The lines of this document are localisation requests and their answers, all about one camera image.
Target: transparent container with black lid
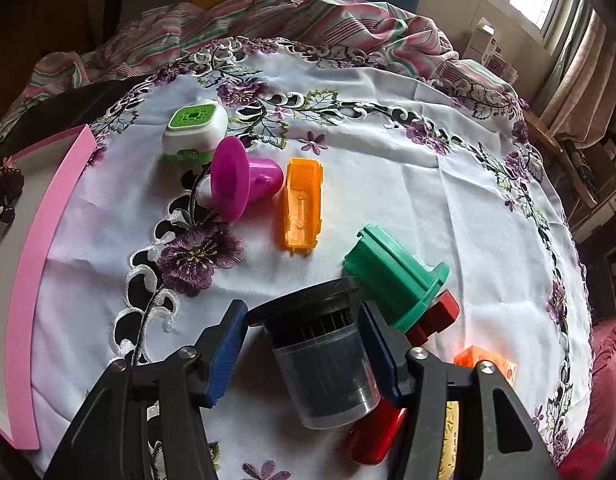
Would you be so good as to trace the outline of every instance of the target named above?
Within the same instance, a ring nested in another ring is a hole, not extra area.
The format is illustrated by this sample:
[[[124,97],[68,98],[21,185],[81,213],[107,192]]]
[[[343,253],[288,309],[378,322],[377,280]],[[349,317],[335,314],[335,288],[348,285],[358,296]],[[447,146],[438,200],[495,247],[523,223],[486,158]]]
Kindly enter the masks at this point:
[[[304,288],[246,314],[273,343],[301,423],[324,430],[349,424],[379,402],[374,376],[354,319],[357,280]]]

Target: pink cushion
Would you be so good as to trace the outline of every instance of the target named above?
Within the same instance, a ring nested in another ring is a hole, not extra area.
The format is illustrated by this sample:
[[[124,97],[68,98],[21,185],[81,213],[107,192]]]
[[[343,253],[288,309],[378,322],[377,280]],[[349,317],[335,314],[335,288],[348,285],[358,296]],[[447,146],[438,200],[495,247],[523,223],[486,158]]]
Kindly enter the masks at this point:
[[[590,410],[582,440],[597,440],[610,451],[616,444],[616,320],[595,327],[594,349]]]

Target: brown hair clip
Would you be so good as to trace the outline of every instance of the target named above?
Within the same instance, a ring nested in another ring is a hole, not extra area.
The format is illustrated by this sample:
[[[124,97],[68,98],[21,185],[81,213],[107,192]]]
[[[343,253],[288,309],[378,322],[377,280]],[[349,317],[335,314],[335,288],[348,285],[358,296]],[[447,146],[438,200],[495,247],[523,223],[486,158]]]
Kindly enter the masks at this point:
[[[0,207],[3,208],[0,220],[3,223],[11,224],[14,221],[16,214],[12,204],[21,196],[24,183],[24,176],[21,170],[15,167],[14,161],[11,158],[4,158],[3,166],[0,168]]]

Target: striped blanket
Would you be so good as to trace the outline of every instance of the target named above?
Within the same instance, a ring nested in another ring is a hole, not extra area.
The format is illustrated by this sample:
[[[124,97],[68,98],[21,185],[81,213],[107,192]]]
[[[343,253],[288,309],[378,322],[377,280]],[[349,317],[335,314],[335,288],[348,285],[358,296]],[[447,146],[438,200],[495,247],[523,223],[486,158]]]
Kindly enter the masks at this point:
[[[383,68],[426,80],[477,81],[517,101],[514,90],[458,54],[435,22],[385,2],[363,0],[227,0],[211,10],[181,3],[149,10],[122,25],[93,52],[54,52],[34,67],[24,92],[0,123],[0,142],[23,113],[66,90],[145,75],[209,41],[229,36],[283,37],[305,44],[376,52]]]

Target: metal screw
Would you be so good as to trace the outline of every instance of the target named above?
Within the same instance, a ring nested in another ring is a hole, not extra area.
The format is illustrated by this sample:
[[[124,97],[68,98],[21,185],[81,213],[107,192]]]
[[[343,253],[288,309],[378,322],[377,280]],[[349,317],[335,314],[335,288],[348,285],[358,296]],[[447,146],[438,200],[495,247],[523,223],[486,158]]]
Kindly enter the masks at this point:
[[[116,361],[112,361],[110,363],[110,369],[114,372],[123,372],[127,365],[128,364],[125,359],[117,359]]]
[[[485,374],[493,374],[495,372],[495,365],[490,361],[482,361],[479,363],[479,370]]]
[[[427,354],[427,350],[425,348],[411,348],[410,349],[410,357],[412,357],[413,359],[417,359],[418,361],[423,361],[425,358],[427,358],[428,354]]]
[[[177,353],[179,357],[183,359],[192,359],[195,355],[197,355],[197,349],[193,346],[184,346],[180,348]]]

